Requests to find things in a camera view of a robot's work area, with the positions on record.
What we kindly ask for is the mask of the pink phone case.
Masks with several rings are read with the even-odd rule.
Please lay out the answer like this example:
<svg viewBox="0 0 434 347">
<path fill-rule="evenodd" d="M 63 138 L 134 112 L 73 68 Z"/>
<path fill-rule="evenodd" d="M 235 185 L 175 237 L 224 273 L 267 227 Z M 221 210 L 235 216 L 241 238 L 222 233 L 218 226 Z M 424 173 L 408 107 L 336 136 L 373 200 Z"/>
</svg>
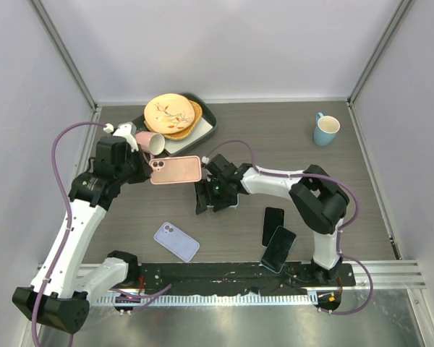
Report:
<svg viewBox="0 0 434 347">
<path fill-rule="evenodd" d="M 150 161 L 155 185 L 194 183 L 202 179 L 201 161 L 196 155 L 155 158 Z"/>
</svg>

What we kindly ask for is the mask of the white-edged phone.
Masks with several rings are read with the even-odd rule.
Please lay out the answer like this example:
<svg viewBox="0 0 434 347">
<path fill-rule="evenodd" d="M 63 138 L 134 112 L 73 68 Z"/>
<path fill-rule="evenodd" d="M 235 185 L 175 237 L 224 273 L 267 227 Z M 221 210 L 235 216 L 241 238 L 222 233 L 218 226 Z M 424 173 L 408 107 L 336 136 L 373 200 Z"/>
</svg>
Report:
<svg viewBox="0 0 434 347">
<path fill-rule="evenodd" d="M 261 244 L 268 246 L 273 234 L 279 226 L 284 226 L 285 212 L 281 208 L 266 207 L 263 219 L 263 233 Z"/>
</svg>

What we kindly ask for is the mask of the teal-edged phone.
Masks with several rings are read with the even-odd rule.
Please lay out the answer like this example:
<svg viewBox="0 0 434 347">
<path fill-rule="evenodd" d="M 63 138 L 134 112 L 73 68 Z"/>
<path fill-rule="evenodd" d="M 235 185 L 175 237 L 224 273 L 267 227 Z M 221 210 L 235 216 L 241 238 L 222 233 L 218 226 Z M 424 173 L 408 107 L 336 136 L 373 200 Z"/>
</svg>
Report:
<svg viewBox="0 0 434 347">
<path fill-rule="evenodd" d="M 296 238 L 295 233 L 279 226 L 265 248 L 260 264 L 274 273 L 280 273 Z"/>
</svg>

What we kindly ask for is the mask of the light blue phone case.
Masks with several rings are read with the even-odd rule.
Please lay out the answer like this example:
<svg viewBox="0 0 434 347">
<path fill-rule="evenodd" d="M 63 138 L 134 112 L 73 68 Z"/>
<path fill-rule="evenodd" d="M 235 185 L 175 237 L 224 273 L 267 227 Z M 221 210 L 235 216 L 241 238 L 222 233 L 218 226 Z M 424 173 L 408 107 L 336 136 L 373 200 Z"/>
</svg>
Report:
<svg viewBox="0 0 434 347">
<path fill-rule="evenodd" d="M 207 208 L 212 209 L 214 212 L 223 210 L 226 208 L 236 208 L 239 205 L 239 196 L 233 196 L 230 198 L 219 198 L 207 203 Z"/>
</svg>

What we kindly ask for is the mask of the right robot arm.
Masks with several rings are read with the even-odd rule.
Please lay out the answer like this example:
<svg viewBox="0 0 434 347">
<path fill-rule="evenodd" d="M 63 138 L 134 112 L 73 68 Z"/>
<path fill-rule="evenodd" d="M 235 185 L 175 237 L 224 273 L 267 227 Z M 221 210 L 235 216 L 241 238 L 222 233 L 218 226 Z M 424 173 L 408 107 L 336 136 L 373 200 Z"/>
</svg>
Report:
<svg viewBox="0 0 434 347">
<path fill-rule="evenodd" d="M 239 195 L 266 194 L 291 200 L 300 217 L 312 230 L 314 253 L 307 279 L 327 286 L 339 276 L 343 257 L 338 250 L 338 233 L 349 198 L 320 166 L 305 171 L 277 171 L 251 163 L 235 166 L 218 154 L 201 159 L 204 177 L 195 183 L 197 215 L 235 205 Z"/>
</svg>

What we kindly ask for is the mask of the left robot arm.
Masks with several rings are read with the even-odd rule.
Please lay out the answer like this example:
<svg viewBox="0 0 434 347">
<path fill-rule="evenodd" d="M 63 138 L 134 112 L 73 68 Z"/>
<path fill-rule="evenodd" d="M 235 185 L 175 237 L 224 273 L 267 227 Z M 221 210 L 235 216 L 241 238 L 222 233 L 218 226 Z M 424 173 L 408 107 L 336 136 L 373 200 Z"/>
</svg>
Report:
<svg viewBox="0 0 434 347">
<path fill-rule="evenodd" d="M 134 136 L 105 136 L 98 141 L 93 168 L 72 182 L 70 212 L 46 261 L 31 284 L 16 288 L 12 295 L 13 304 L 29 321 L 74 334 L 84 325 L 90 305 L 105 292 L 119 284 L 132 288 L 138 283 L 138 258 L 122 251 L 109 253 L 81 279 L 77 273 L 122 185 L 143 183 L 151 173 Z"/>
</svg>

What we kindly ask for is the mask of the lavender phone case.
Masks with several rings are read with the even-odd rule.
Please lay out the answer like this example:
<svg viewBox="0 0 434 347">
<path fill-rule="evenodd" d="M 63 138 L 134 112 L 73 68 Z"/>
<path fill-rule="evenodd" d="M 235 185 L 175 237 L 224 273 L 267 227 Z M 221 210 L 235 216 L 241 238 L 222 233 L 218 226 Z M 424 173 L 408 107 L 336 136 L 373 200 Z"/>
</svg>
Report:
<svg viewBox="0 0 434 347">
<path fill-rule="evenodd" d="M 183 262 L 190 262 L 200 248 L 198 241 L 169 222 L 156 231 L 153 239 Z"/>
</svg>

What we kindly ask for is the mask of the pink mug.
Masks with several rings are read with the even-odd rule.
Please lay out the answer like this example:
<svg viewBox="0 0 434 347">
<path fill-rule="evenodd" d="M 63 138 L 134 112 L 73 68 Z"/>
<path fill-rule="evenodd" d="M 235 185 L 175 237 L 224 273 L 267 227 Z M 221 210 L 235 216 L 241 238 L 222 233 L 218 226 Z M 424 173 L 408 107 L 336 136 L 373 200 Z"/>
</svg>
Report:
<svg viewBox="0 0 434 347">
<path fill-rule="evenodd" d="M 164 151 L 166 144 L 165 137 L 155 132 L 138 132 L 135 139 L 143 152 L 154 156 L 160 155 Z"/>
</svg>

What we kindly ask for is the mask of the white paper sheet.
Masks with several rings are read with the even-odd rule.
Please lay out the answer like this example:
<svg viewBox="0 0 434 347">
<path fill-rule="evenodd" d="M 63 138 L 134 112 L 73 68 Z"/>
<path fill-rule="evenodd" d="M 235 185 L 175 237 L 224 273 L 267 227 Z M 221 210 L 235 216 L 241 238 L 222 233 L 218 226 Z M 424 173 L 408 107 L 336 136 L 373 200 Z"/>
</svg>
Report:
<svg viewBox="0 0 434 347">
<path fill-rule="evenodd" d="M 213 129 L 213 126 L 209 124 L 205 119 L 201 118 L 191 133 L 182 140 L 171 140 L 166 138 L 165 151 L 172 155 L 178 153 L 190 145 L 194 144 L 201 137 L 209 133 Z"/>
</svg>

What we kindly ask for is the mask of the woven orange plate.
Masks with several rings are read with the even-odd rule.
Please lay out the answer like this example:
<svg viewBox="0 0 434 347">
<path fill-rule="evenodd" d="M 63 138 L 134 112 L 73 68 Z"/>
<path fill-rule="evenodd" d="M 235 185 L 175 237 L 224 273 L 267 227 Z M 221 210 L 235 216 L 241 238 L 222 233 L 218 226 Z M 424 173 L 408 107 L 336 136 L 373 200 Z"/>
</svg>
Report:
<svg viewBox="0 0 434 347">
<path fill-rule="evenodd" d="M 184 138 L 191 135 L 193 130 L 195 129 L 199 120 L 201 120 L 203 115 L 202 107 L 195 101 L 188 99 L 187 100 L 194 112 L 194 116 L 191 119 L 187 115 L 182 115 L 181 113 L 177 113 L 175 115 L 167 115 L 166 120 L 168 121 L 168 125 L 166 126 L 168 129 L 175 129 L 176 132 L 173 133 L 162 133 L 162 135 L 169 140 L 183 140 Z"/>
</svg>

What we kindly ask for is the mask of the floral cream plate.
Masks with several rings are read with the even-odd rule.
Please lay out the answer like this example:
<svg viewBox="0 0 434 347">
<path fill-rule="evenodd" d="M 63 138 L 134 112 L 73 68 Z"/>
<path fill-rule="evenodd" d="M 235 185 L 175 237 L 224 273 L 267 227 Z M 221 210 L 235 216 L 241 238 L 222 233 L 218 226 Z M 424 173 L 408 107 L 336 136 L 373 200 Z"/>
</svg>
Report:
<svg viewBox="0 0 434 347">
<path fill-rule="evenodd" d="M 144 108 L 145 123 L 153 132 L 174 134 L 185 130 L 195 120 L 195 111 L 188 99 L 175 93 L 159 95 Z"/>
</svg>

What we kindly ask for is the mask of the dark green tray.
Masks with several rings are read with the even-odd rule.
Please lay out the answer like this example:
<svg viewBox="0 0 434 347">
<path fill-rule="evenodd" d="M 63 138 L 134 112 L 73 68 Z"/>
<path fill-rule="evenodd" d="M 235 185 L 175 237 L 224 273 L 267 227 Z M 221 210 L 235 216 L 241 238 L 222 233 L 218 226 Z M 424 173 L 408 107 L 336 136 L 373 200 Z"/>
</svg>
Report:
<svg viewBox="0 0 434 347">
<path fill-rule="evenodd" d="M 213 129 L 209 133 L 207 133 L 206 135 L 201 137 L 194 144 L 190 145 L 188 148 L 185 148 L 184 150 L 182 150 L 178 153 L 174 153 L 172 155 L 169 155 L 164 149 L 164 151 L 160 155 L 158 155 L 159 157 L 166 157 L 166 156 L 174 157 L 174 156 L 186 155 L 186 154 L 190 153 L 192 150 L 194 150 L 197 146 L 203 144 L 216 131 L 216 127 L 217 127 L 216 117 L 213 114 L 213 112 L 209 109 L 208 105 L 202 99 L 200 99 L 199 97 L 197 97 L 196 95 L 194 95 L 192 93 L 175 93 L 175 94 L 182 95 L 182 96 L 186 97 L 187 99 L 190 99 L 190 100 L 197 102 L 203 109 L 202 118 L 205 119 L 209 124 L 211 124 L 213 126 Z M 144 117 L 143 113 L 144 113 L 144 109 L 143 109 L 143 111 L 140 112 L 140 115 L 136 119 L 133 120 L 133 124 L 137 127 L 137 132 L 143 132 L 143 131 L 153 132 L 149 129 L 149 126 L 145 123 L 145 117 Z"/>
</svg>

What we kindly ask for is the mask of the blue mug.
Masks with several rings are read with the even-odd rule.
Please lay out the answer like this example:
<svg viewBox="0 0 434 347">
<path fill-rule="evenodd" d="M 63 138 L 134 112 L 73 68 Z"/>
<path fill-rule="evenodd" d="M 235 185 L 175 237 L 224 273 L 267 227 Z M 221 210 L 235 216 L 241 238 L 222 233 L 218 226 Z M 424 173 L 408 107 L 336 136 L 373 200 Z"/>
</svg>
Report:
<svg viewBox="0 0 434 347">
<path fill-rule="evenodd" d="M 317 113 L 313 134 L 314 143 L 321 147 L 329 145 L 335 139 L 340 128 L 341 125 L 338 119 L 326 116 L 323 113 Z"/>
</svg>

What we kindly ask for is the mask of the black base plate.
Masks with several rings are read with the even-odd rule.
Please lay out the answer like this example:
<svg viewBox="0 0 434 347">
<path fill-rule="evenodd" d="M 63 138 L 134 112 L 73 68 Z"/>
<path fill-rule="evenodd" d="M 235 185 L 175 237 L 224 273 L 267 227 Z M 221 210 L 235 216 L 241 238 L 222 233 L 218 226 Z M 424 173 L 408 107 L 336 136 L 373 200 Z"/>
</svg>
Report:
<svg viewBox="0 0 434 347">
<path fill-rule="evenodd" d="M 302 294 L 308 288 L 353 287 L 356 280 L 347 263 L 339 265 L 332 279 L 309 262 L 286 262 L 280 273 L 257 262 L 143 263 L 119 286 L 154 294 L 167 285 L 171 288 L 166 293 L 175 296 L 275 296 Z"/>
</svg>

